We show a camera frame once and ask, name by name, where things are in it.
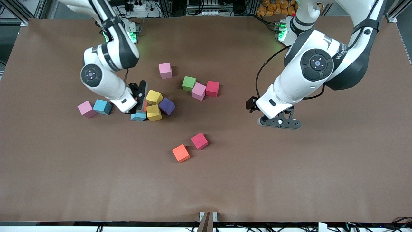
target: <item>green cube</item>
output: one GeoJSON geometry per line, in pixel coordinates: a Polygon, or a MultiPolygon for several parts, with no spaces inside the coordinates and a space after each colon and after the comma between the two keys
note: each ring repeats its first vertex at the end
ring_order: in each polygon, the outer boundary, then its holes
{"type": "Polygon", "coordinates": [[[185,76],[185,79],[183,80],[182,84],[183,90],[191,92],[195,84],[196,78],[185,76]]]}

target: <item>red cube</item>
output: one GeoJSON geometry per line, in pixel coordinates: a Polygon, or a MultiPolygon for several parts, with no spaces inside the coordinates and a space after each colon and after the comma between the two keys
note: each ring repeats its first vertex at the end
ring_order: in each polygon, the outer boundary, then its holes
{"type": "Polygon", "coordinates": [[[218,97],[219,82],[209,80],[206,85],[206,96],[218,97]]]}

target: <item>green led light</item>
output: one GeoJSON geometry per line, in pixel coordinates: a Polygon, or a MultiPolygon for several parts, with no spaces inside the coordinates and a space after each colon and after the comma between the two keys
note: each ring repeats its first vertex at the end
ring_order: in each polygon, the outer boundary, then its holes
{"type": "Polygon", "coordinates": [[[103,32],[103,36],[106,39],[106,43],[109,42],[109,38],[107,37],[107,35],[103,32]]]}
{"type": "Polygon", "coordinates": [[[285,28],[285,30],[284,31],[282,31],[282,32],[280,32],[279,33],[279,41],[281,41],[281,42],[283,42],[284,40],[285,40],[285,37],[286,37],[286,34],[288,33],[288,29],[287,28],[285,28]]]}
{"type": "Polygon", "coordinates": [[[129,38],[131,40],[132,43],[136,43],[137,42],[137,37],[133,32],[128,32],[127,33],[129,35],[129,38]]]}

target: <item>yellow cube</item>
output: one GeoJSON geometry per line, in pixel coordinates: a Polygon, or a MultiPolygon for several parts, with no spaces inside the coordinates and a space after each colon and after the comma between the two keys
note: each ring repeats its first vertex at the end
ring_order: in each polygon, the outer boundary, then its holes
{"type": "Polygon", "coordinates": [[[157,105],[163,100],[163,96],[159,92],[149,90],[146,96],[146,100],[150,105],[157,105]]]}
{"type": "Polygon", "coordinates": [[[147,118],[150,121],[160,120],[162,118],[162,114],[160,113],[160,109],[158,105],[148,106],[146,109],[147,118]]]}

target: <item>purple cube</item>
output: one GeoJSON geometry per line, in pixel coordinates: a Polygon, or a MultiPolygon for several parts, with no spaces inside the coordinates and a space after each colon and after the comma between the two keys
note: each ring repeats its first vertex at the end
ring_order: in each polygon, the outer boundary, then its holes
{"type": "Polygon", "coordinates": [[[91,118],[97,114],[97,112],[93,110],[93,105],[89,101],[83,102],[82,104],[78,105],[77,108],[79,109],[80,113],[86,118],[91,118]]]}
{"type": "Polygon", "coordinates": [[[163,100],[159,104],[159,108],[161,111],[163,111],[165,114],[170,115],[173,110],[176,108],[175,104],[167,99],[166,97],[163,98],[163,100]]]}

